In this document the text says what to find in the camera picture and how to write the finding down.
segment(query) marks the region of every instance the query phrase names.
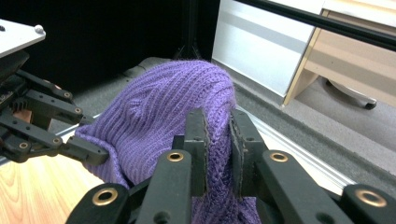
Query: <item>chair wheel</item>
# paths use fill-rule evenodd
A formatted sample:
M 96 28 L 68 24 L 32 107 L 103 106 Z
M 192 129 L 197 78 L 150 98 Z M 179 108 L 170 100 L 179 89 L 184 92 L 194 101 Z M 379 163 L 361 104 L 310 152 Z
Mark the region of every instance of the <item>chair wheel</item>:
M 367 110 L 372 110 L 376 107 L 376 103 L 370 104 L 368 103 L 364 108 Z
M 326 81 L 326 86 L 332 86 L 332 83 L 330 82 L 330 80 L 329 79 L 327 79 L 327 81 Z

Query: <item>white cabinet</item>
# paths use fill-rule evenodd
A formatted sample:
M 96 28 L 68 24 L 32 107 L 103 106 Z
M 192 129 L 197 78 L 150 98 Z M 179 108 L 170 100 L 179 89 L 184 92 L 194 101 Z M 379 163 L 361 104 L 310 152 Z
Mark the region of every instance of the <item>white cabinet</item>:
M 324 0 L 275 1 L 319 14 Z M 284 97 L 313 27 L 221 0 L 213 59 Z

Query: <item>metal screw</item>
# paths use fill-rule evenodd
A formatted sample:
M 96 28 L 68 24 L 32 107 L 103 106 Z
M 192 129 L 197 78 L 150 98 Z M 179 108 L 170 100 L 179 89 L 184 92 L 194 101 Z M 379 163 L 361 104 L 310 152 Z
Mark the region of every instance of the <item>metal screw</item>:
M 285 154 L 279 152 L 272 153 L 270 157 L 273 161 L 279 161 L 279 162 L 285 162 L 289 159 Z
M 174 152 L 174 153 L 169 153 L 167 156 L 167 159 L 169 161 L 181 161 L 183 160 L 184 156 L 181 153 Z
M 58 144 L 58 143 L 60 143 L 61 142 L 61 140 L 59 139 L 59 138 L 54 138 L 53 139 L 53 143 L 55 143 L 55 144 Z
M 364 203 L 370 204 L 374 207 L 385 207 L 387 201 L 379 194 L 372 192 L 368 189 L 357 189 L 356 196 Z
M 92 202 L 96 206 L 104 206 L 114 202 L 119 193 L 114 188 L 99 189 L 92 197 Z
M 35 32 L 40 34 L 40 35 L 43 35 L 44 34 L 44 28 L 41 25 L 37 25 L 37 26 L 35 26 Z
M 20 143 L 20 148 L 27 148 L 29 145 L 27 143 Z

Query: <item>wooden table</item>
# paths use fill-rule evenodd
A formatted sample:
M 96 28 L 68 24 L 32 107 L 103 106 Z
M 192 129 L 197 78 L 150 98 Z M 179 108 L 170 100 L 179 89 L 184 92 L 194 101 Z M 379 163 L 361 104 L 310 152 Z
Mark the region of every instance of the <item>wooden table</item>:
M 0 223 L 65 223 L 84 194 L 103 183 L 64 156 L 0 166 Z

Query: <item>black metal bracket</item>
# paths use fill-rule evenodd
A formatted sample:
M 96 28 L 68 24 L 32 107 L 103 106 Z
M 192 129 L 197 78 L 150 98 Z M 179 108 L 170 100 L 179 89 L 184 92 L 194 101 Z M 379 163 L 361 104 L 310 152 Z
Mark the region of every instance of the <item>black metal bracket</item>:
M 23 50 L 9 54 L 0 60 L 0 83 L 15 74 L 29 59 L 29 54 Z
M 17 62 L 26 60 L 26 54 L 20 51 L 8 56 Z M 12 68 L 6 69 L 0 85 L 1 156 L 16 162 L 58 154 L 93 165 L 106 161 L 106 150 L 77 137 L 64 143 L 61 137 L 47 131 L 52 119 L 80 125 L 93 122 L 93 118 L 84 116 L 82 109 L 74 105 L 71 92 L 60 90 L 54 84 L 21 70 L 10 74 L 18 66 L 10 65 L 9 60 L 5 63 Z M 12 115 L 21 110 L 32 112 L 31 122 Z
M 128 189 L 124 186 L 99 185 L 85 194 L 66 223 L 127 223 L 130 204 Z
M 203 196 L 206 192 L 206 150 L 209 146 L 209 138 L 206 129 L 206 119 L 202 109 L 194 109 L 186 119 L 186 132 L 184 146 L 181 148 L 192 155 L 191 182 L 192 196 Z
M 392 223 L 396 200 L 366 185 L 336 197 L 322 189 L 289 153 L 268 150 L 242 111 L 232 112 L 236 197 L 254 196 L 262 223 Z
M 191 223 L 190 153 L 171 150 L 160 156 L 136 223 Z

